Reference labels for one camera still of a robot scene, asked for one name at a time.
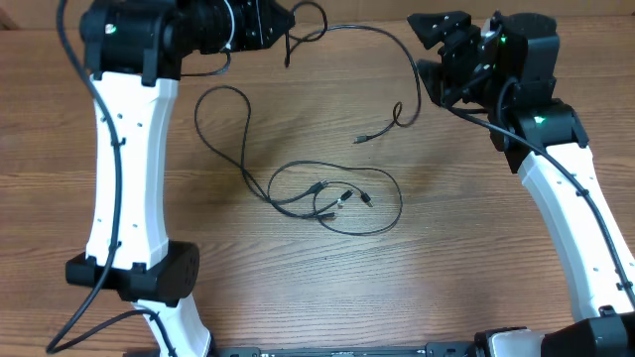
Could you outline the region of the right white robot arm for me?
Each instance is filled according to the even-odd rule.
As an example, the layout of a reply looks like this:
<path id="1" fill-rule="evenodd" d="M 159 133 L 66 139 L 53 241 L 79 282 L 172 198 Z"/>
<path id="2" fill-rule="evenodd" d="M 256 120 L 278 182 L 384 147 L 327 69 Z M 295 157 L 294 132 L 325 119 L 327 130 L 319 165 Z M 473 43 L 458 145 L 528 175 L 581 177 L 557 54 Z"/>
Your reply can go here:
<path id="1" fill-rule="evenodd" d="M 573 322 L 555 332 L 502 327 L 441 356 L 630 356 L 634 258 L 598 183 L 589 139 L 574 109 L 554 95 L 556 21 L 493 14 L 476 26 L 462 11 L 408 19 L 426 49 L 419 77 L 436 106 L 488 129 L 495 149 L 532 196 L 561 261 Z"/>

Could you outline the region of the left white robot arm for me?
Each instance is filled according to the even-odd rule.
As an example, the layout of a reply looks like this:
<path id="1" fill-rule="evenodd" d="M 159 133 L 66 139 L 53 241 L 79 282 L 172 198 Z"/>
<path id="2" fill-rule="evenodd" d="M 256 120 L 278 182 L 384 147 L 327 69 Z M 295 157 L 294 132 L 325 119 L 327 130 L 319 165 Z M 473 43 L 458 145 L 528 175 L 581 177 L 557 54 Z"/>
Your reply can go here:
<path id="1" fill-rule="evenodd" d="M 167 136 L 183 59 L 267 49 L 294 24 L 274 1 L 95 1 L 81 17 L 77 68 L 95 108 L 95 207 L 65 277 L 130 302 L 161 356 L 214 351 L 192 295 L 198 248 L 171 240 L 165 226 Z"/>

